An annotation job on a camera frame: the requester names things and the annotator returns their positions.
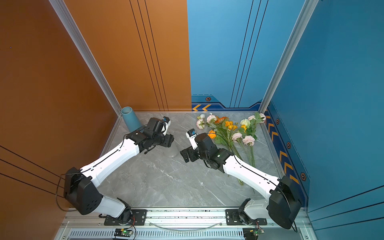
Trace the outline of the pink peony flower stem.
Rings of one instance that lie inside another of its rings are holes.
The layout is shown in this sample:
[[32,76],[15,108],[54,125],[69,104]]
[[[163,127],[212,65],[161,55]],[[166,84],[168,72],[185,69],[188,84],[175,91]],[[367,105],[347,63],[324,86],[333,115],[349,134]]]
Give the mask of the pink peony flower stem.
[[254,156],[254,150],[253,150],[253,146],[256,141],[255,138],[252,136],[242,135],[240,132],[236,132],[232,135],[232,140],[234,142],[237,142],[242,147],[243,151],[246,153],[248,157],[249,164],[252,167],[255,167],[256,162],[255,162],[255,156]]

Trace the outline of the orange poppy flower stem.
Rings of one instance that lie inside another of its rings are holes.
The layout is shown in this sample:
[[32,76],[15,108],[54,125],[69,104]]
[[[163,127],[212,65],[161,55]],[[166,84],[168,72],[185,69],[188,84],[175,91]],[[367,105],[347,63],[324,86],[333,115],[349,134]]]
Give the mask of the orange poppy flower stem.
[[235,147],[234,141],[236,139],[233,139],[234,136],[235,137],[237,136],[237,133],[238,133],[237,128],[238,127],[236,125],[234,125],[234,123],[232,121],[225,121],[224,122],[224,129],[225,129],[226,134],[227,134],[227,137],[226,137],[227,138],[227,145],[228,145],[229,149],[233,152],[233,154],[237,158],[241,159],[241,155],[239,154],[238,150]]

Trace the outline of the white rose flower stem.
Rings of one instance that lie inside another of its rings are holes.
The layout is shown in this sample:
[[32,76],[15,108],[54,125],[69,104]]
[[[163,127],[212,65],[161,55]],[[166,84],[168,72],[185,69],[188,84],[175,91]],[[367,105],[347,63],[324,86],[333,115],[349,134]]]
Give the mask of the white rose flower stem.
[[255,115],[252,115],[247,119],[241,120],[240,125],[241,125],[240,132],[242,133],[243,137],[251,136],[255,140],[257,139],[256,128],[258,123]]

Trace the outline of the pink rose flower stem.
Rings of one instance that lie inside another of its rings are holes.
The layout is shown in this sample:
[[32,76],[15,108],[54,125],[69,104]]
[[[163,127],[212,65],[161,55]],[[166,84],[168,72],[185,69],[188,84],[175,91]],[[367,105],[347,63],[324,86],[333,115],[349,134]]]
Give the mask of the pink rose flower stem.
[[264,123],[266,121],[266,116],[264,114],[261,114],[259,112],[255,112],[254,115],[248,117],[248,121],[254,121],[257,124]]

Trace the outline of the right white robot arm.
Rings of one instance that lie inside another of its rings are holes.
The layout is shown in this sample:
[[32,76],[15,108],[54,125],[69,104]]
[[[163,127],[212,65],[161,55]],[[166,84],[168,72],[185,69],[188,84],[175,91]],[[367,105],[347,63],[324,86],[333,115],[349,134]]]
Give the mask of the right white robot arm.
[[191,146],[180,153],[185,162],[203,160],[206,167],[233,176],[252,187],[263,200],[246,199],[237,210],[240,222],[253,225],[257,219],[270,218],[284,229],[295,227],[302,207],[296,183],[287,176],[278,178],[245,163],[226,149],[219,149],[206,133],[186,132]]

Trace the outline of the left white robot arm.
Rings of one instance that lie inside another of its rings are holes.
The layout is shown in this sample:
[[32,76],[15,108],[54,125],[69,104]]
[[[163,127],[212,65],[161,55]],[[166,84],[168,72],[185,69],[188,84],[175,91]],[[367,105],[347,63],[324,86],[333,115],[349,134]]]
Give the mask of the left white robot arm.
[[147,154],[156,146],[171,147],[174,137],[167,133],[170,124],[168,117],[150,118],[145,126],[124,135],[119,145],[99,159],[80,169],[69,169],[65,174],[64,198],[81,215],[98,213],[127,224],[133,215],[129,204],[103,195],[97,188],[112,172],[138,154]]

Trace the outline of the blue cylindrical vase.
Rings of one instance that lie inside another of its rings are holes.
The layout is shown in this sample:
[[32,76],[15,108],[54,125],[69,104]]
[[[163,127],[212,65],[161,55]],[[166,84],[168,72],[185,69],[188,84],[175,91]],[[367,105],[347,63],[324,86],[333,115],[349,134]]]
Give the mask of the blue cylindrical vase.
[[122,108],[121,114],[130,132],[133,132],[143,126],[131,107]]

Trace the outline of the orange rose flower stem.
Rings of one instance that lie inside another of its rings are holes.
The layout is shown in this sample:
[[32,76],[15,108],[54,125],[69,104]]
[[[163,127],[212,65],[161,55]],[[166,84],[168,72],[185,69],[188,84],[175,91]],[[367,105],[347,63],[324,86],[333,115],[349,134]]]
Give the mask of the orange rose flower stem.
[[223,145],[232,154],[235,154],[237,158],[241,159],[241,155],[237,151],[233,140],[233,135],[236,135],[237,133],[237,130],[232,131],[226,128],[214,128],[208,132],[208,136],[214,140],[215,144]]

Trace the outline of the left green circuit board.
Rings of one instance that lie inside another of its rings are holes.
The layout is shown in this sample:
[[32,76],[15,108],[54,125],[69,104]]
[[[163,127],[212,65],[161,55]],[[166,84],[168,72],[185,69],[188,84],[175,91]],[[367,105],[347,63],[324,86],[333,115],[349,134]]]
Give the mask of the left green circuit board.
[[115,229],[114,239],[117,240],[128,240],[134,238],[134,231],[128,228],[118,228]]

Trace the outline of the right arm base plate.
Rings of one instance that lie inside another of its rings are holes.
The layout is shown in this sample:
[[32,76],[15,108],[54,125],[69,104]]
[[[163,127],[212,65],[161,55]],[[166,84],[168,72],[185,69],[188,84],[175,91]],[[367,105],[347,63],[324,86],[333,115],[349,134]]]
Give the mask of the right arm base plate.
[[268,224],[267,219],[258,218],[256,220],[252,220],[248,218],[244,213],[239,213],[238,209],[226,209],[226,223],[228,226],[266,226]]

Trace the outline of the aluminium front rail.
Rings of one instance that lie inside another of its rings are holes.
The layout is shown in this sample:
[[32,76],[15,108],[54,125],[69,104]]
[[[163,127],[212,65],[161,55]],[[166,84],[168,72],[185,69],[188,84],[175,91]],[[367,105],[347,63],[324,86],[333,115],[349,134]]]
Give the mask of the aluminium front rail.
[[71,212],[65,216],[56,240],[117,240],[115,229],[134,231],[133,240],[244,240],[243,228],[259,230],[258,240],[315,240],[312,224],[301,210],[295,227],[286,230],[270,218],[266,226],[228,226],[226,209],[231,207],[134,208],[146,209],[144,226],[104,226],[98,214],[82,216]]

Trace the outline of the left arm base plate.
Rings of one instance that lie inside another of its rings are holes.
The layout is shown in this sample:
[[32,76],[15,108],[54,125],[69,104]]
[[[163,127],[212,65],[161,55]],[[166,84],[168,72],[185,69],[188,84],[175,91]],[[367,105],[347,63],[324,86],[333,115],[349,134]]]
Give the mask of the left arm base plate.
[[106,216],[104,226],[144,226],[147,217],[146,209],[133,209],[118,218]]

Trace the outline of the left aluminium corner post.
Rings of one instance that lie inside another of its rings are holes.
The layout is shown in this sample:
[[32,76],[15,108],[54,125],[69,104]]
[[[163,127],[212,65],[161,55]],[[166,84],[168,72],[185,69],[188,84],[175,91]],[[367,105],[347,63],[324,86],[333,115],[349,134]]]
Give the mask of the left aluminium corner post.
[[53,7],[55,13],[59,17],[61,23],[65,27],[73,43],[77,47],[89,70],[91,71],[100,88],[102,89],[111,107],[113,108],[117,116],[121,117],[121,105],[118,102],[115,94],[113,93],[112,88],[110,87],[105,75],[103,74],[99,64],[97,63],[74,18],[72,17],[66,3],[62,0],[49,0],[49,2]]

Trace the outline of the aluminium corner post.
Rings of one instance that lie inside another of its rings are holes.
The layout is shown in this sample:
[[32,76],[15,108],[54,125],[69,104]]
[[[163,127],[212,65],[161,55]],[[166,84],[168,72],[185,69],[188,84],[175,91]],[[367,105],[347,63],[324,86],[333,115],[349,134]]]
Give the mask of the aluminium corner post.
[[99,64],[97,63],[74,18],[72,17],[66,3],[62,0],[49,0],[49,2],[53,7],[55,13],[59,17],[61,23],[65,27],[73,43],[77,47],[89,70],[91,71],[100,88],[102,89],[111,107],[113,108],[117,116],[121,117],[121,105],[118,102],[115,94],[113,93],[112,88],[110,87],[105,75],[103,74]]
[[270,104],[274,93],[289,65],[289,62],[302,38],[303,33],[318,5],[319,0],[306,0],[293,27],[291,35],[287,41],[283,54],[279,60],[277,68],[266,90],[264,98],[259,107],[259,112],[264,113]]

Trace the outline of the right aluminium corner post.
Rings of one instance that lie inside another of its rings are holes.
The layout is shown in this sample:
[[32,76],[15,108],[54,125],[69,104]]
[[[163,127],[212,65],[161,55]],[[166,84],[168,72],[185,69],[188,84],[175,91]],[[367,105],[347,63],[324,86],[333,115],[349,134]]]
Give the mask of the right aluminium corner post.
[[266,90],[264,98],[259,107],[259,112],[264,113],[270,104],[274,93],[289,65],[289,62],[302,38],[303,33],[318,5],[319,0],[306,0],[293,27],[291,35],[287,41],[283,54],[279,60],[277,68]]

